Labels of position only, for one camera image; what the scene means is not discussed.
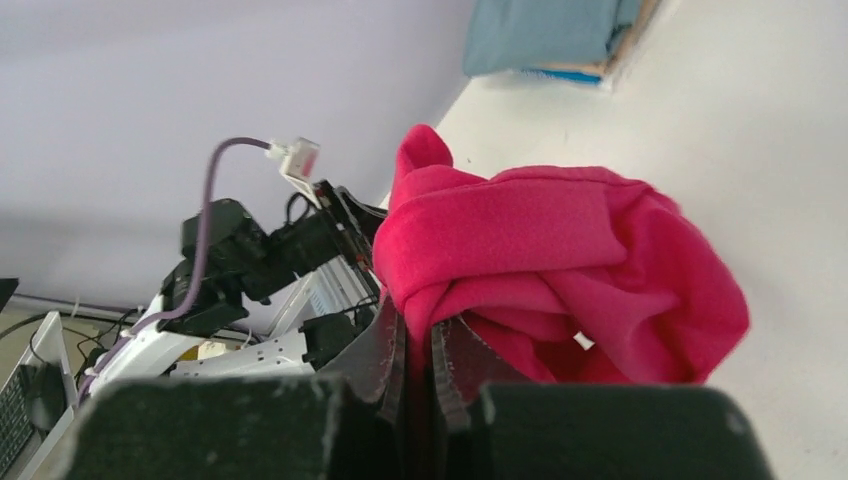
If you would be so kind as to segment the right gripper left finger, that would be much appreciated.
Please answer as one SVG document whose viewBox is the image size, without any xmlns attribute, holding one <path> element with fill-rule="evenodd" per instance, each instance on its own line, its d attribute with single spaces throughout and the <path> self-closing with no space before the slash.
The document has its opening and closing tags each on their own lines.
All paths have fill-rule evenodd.
<svg viewBox="0 0 848 480">
<path fill-rule="evenodd" d="M 330 388 L 325 479 L 402 479 L 407 332 L 390 297 L 372 323 L 319 372 Z"/>
</svg>

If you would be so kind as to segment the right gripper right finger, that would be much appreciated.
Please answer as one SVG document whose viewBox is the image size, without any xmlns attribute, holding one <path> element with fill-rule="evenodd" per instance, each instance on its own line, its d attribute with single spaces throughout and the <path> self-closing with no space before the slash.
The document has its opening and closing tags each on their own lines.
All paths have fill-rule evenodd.
<svg viewBox="0 0 848 480">
<path fill-rule="evenodd" d="M 486 383 L 526 383 L 461 317 L 431 331 L 434 454 L 438 479 L 472 479 L 476 473 L 471 407 Z"/>
</svg>

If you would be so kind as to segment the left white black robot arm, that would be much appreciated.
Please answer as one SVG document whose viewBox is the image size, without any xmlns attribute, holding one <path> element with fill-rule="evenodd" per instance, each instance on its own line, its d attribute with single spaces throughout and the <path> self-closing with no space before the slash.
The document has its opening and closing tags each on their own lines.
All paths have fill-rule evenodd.
<svg viewBox="0 0 848 480">
<path fill-rule="evenodd" d="M 150 362 L 133 348 L 148 351 L 148 341 L 167 335 L 208 338 L 249 314 L 243 301 L 262 305 L 272 295 L 341 258 L 362 282 L 368 300 L 377 284 L 370 277 L 371 250 L 386 210 L 357 200 L 347 189 L 321 181 L 312 193 L 293 194 L 286 208 L 303 200 L 299 217 L 288 215 L 278 229 L 267 233 L 245 207 L 233 199 L 215 200 L 204 209 L 209 234 L 201 247 L 200 216 L 183 222 L 183 259 L 165 277 L 157 296 L 139 320 L 118 334 L 116 342 L 83 375 L 79 400 L 99 387 L 130 377 L 119 364 L 141 366 Z"/>
</svg>

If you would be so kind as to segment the red t shirt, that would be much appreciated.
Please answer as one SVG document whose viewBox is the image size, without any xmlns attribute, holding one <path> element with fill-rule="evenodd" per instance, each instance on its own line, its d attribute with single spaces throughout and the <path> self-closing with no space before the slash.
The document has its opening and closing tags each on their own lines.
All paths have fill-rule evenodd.
<svg viewBox="0 0 848 480">
<path fill-rule="evenodd" d="M 701 383 L 750 325 L 729 268 L 651 185 L 602 167 L 485 179 L 426 125 L 398 149 L 373 256 L 416 367 L 460 316 L 538 382 Z"/>
</svg>

